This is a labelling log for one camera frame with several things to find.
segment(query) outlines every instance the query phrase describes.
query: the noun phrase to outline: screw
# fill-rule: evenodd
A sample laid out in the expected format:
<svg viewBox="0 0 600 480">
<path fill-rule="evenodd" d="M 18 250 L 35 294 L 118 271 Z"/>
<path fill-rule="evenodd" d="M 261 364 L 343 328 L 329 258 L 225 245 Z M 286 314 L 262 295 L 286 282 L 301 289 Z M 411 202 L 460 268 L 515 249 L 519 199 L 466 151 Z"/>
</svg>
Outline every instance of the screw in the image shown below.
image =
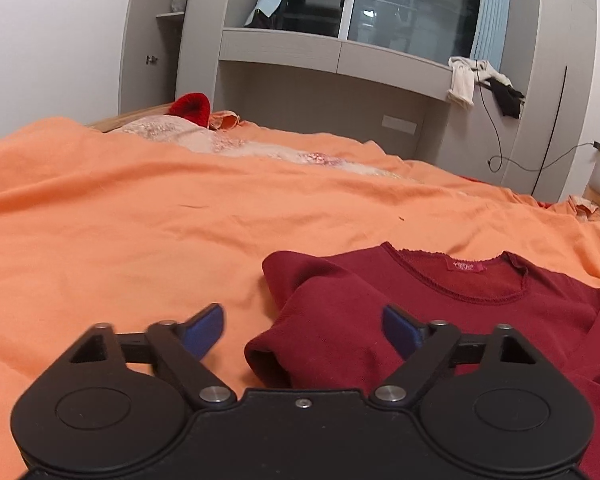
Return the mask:
<svg viewBox="0 0 600 480">
<path fill-rule="evenodd" d="M 200 390 L 200 399 L 205 402 L 225 402 L 231 397 L 231 390 L 224 386 L 207 386 Z"/>
<path fill-rule="evenodd" d="M 296 400 L 296 406 L 298 408 L 310 408 L 313 403 L 309 399 L 298 399 Z"/>
<path fill-rule="evenodd" d="M 380 386 L 375 393 L 376 397 L 379 400 L 382 400 L 382 402 L 398 402 L 407 396 L 407 392 L 404 388 L 393 386 L 392 384 Z"/>
</svg>

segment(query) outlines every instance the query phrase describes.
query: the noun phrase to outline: black garment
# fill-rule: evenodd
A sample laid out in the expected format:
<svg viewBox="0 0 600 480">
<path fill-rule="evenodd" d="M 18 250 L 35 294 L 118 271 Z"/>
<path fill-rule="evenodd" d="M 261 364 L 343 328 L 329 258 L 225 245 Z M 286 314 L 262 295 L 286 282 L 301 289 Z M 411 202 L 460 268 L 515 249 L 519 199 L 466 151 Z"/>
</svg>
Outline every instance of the black garment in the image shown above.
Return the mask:
<svg viewBox="0 0 600 480">
<path fill-rule="evenodd" d="M 513 86 L 505 86 L 494 77 L 487 79 L 491 85 L 491 91 L 496 98 L 498 107 L 504 116 L 520 118 L 520 99 L 524 99 L 523 93 L 518 92 Z"/>
</svg>

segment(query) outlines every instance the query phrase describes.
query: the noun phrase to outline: clothing label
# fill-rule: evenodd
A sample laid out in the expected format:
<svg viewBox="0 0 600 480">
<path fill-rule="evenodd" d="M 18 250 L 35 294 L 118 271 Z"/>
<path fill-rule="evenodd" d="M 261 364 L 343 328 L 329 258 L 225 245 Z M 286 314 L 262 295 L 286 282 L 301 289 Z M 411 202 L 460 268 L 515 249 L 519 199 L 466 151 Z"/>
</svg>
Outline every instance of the clothing label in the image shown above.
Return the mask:
<svg viewBox="0 0 600 480">
<path fill-rule="evenodd" d="M 486 270 L 480 262 L 463 262 L 461 260 L 447 260 L 446 268 L 449 270 L 461 270 L 462 272 L 483 272 Z"/>
</svg>

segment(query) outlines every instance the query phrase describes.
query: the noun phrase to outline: maroon shirt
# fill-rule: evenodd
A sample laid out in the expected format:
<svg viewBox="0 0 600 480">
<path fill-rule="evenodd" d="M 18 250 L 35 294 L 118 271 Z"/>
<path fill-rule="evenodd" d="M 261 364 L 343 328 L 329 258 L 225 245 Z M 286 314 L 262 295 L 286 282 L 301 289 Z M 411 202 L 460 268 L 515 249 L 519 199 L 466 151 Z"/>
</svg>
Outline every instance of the maroon shirt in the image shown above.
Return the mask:
<svg viewBox="0 0 600 480">
<path fill-rule="evenodd" d="M 327 258 L 280 251 L 262 269 L 280 315 L 245 354 L 267 386 L 371 392 L 402 364 L 382 335 L 389 303 L 465 333 L 508 323 L 591 403 L 596 429 L 581 467 L 600 480 L 600 288 L 511 253 L 464 262 L 388 243 Z"/>
</svg>

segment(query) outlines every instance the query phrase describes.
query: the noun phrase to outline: bed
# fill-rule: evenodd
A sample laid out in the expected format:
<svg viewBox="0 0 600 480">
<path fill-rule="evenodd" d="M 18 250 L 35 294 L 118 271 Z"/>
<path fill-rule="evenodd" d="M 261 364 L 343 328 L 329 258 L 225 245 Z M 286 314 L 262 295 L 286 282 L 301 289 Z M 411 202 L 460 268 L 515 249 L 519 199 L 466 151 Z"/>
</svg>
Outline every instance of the bed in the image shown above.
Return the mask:
<svg viewBox="0 0 600 480">
<path fill-rule="evenodd" d="M 259 385 L 243 349 L 276 316 L 260 268 L 276 250 L 507 250 L 600 287 L 589 202 L 541 204 L 372 142 L 247 121 L 216 131 L 230 154 L 125 132 L 167 109 L 91 127 L 47 119 L 0 141 L 0 480 L 24 470 L 13 403 L 95 322 L 135 332 L 221 303 L 226 332 L 204 362 L 238 392 Z"/>
</svg>

